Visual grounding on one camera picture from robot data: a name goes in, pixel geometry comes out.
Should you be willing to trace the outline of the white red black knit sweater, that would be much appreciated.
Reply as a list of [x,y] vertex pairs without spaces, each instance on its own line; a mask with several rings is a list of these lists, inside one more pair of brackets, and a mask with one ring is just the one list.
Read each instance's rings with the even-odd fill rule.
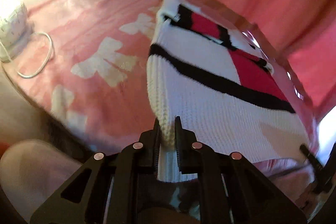
[[147,92],[161,127],[158,178],[192,180],[178,169],[175,119],[214,151],[238,151],[262,171],[302,164],[310,145],[295,91],[244,35],[185,0],[163,0],[147,60]]

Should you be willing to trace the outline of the pink bed blanket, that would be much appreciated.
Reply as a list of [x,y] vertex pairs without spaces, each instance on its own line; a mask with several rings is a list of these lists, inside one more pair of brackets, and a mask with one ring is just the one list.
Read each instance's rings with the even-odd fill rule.
[[[240,31],[201,2],[185,1]],[[86,145],[120,151],[157,119],[147,92],[147,60],[162,3],[47,0],[31,7],[29,20],[50,35],[55,55],[41,75],[18,85]],[[303,164],[261,172],[291,200],[314,179]]]

